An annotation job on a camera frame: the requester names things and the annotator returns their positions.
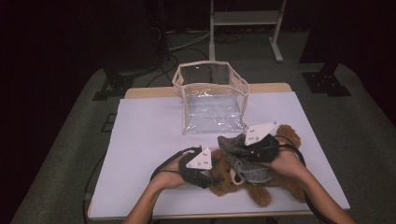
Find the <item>floor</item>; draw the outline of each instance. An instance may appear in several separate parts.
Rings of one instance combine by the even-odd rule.
[[[271,32],[225,35],[218,39],[218,61],[230,63],[248,83],[287,82],[336,174],[359,223],[396,220],[396,130],[361,85],[358,76],[340,64],[335,75],[351,96],[312,93],[303,72],[322,64],[300,64],[308,31],[281,32],[283,63],[277,63],[268,43]],[[199,34],[168,34],[170,48]],[[162,69],[138,77],[133,87],[170,86],[177,65],[206,60],[207,41],[172,52]],[[93,100],[106,82],[103,69],[92,74],[78,97],[12,223],[120,223],[88,220],[88,209],[111,136],[111,122],[122,96]],[[318,223],[313,216],[277,217],[278,223]],[[209,219],[166,220],[162,223],[210,223]],[[224,218],[216,223],[265,223],[260,218]]]

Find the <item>transparent plastic container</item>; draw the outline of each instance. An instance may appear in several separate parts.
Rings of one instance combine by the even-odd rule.
[[[173,84],[183,99],[183,133],[243,133],[248,84],[226,62],[181,64]]]

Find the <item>stuffed animal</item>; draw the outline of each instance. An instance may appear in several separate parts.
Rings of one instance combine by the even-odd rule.
[[[300,137],[289,125],[280,125],[276,131],[276,136],[285,137],[278,137],[277,139],[285,142],[290,140],[296,147],[300,147],[301,145]],[[215,181],[209,188],[219,197],[240,189],[246,189],[254,203],[264,207],[271,202],[271,195],[265,187],[281,187],[286,189],[295,199],[305,202],[303,189],[294,180],[280,175],[273,170],[268,170],[269,176],[272,177],[270,180],[265,183],[252,184],[244,181],[235,172],[223,150],[213,150],[212,161],[213,167],[209,174]]]

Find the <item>table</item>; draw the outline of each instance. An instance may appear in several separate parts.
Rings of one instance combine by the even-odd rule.
[[[249,84],[249,87],[245,114],[247,125],[276,120],[292,126],[303,139],[300,150],[308,169],[341,207],[348,209],[345,194],[290,86],[274,83]],[[218,133],[182,134],[181,100],[175,97],[172,88],[130,89],[125,98],[120,101],[119,114],[92,197],[88,212],[88,217],[92,219],[126,217],[154,169],[176,152],[199,145],[211,149],[217,147]],[[222,135],[233,137],[237,133]],[[243,189],[223,197],[196,186],[168,189],[158,199],[153,217],[174,219],[311,214],[305,203],[294,200],[285,190],[268,190],[273,201],[261,208],[250,200]]]

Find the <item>white label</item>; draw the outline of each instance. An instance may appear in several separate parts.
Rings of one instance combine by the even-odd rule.
[[[194,159],[189,161],[186,166],[188,168],[195,168],[201,170],[212,169],[212,153],[210,149],[207,147],[202,150],[202,152],[194,157]]]
[[[250,126],[246,132],[245,146],[260,142],[268,133],[278,127],[277,121]]]

